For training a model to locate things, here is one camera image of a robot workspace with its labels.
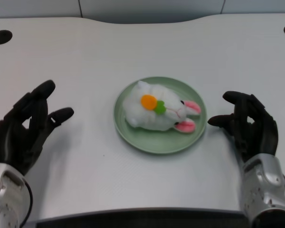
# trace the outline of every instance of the plush toy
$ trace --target plush toy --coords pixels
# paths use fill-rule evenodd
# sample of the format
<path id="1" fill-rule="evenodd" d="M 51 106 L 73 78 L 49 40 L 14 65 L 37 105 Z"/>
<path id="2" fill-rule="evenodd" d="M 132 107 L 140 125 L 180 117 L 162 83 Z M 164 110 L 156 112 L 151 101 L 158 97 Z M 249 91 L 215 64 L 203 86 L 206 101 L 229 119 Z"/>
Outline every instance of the plush toy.
<path id="1" fill-rule="evenodd" d="M 187 115 L 199 115 L 201 109 L 194 101 L 182 101 L 172 90 L 162 85 L 139 81 L 123 102 L 125 118 L 132 127 L 180 132 L 195 130 Z"/>

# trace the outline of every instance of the gray wall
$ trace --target gray wall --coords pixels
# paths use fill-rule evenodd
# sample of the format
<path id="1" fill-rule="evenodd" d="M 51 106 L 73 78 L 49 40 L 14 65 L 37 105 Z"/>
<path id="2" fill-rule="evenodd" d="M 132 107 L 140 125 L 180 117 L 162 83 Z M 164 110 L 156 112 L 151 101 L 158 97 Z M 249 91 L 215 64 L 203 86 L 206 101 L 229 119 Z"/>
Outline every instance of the gray wall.
<path id="1" fill-rule="evenodd" d="M 285 0 L 80 0 L 84 18 L 167 23 L 222 13 L 285 12 Z M 0 18 L 80 17 L 78 0 L 0 0 Z"/>

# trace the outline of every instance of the white table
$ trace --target white table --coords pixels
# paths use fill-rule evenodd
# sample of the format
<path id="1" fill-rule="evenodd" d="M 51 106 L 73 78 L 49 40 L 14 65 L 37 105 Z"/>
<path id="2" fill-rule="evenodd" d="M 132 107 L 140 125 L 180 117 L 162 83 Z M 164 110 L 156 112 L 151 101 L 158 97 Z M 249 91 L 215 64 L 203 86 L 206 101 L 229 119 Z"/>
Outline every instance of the white table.
<path id="1" fill-rule="evenodd" d="M 27 174 L 30 221 L 141 207 L 240 210 L 240 175 L 224 133 L 207 126 L 190 149 L 155 156 L 117 134 L 120 91 L 147 76 L 187 82 L 208 117 L 229 114 L 227 90 L 255 94 L 276 119 L 285 174 L 285 14 L 217 15 L 175 24 L 106 24 L 78 18 L 0 19 L 0 119 L 47 79 L 49 111 L 74 116 L 48 138 Z"/>

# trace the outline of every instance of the green plate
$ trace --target green plate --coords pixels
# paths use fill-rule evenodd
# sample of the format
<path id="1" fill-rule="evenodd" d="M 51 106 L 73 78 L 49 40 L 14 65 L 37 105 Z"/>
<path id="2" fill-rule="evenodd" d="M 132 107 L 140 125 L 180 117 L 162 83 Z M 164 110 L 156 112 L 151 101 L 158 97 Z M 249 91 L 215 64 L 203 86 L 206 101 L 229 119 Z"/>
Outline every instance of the green plate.
<path id="1" fill-rule="evenodd" d="M 168 77 L 148 77 L 141 79 L 149 84 L 161 84 L 173 90 L 182 100 L 193 100 L 201 107 L 201 115 L 192 118 L 196 123 L 193 133 L 180 133 L 174 129 L 168 131 L 150 131 L 133 128 L 125 120 L 123 101 L 136 82 L 127 86 L 118 96 L 114 105 L 114 122 L 119 134 L 132 146 L 156 154 L 174 153 L 191 146 L 201 137 L 207 122 L 206 107 L 200 95 L 189 85 Z"/>

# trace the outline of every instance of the metal forearm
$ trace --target metal forearm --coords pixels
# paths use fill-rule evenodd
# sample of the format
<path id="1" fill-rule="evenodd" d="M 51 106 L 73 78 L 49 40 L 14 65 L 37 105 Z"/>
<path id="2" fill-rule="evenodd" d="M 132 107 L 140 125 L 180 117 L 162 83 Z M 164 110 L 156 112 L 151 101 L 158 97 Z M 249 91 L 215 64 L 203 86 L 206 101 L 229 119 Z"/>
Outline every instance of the metal forearm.
<path id="1" fill-rule="evenodd" d="M 22 174 L 0 163 L 0 228 L 18 228 L 28 213 L 30 200 Z"/>
<path id="2" fill-rule="evenodd" d="M 242 208 L 251 223 L 263 212 L 285 211 L 285 179 L 279 160 L 258 154 L 243 167 Z"/>

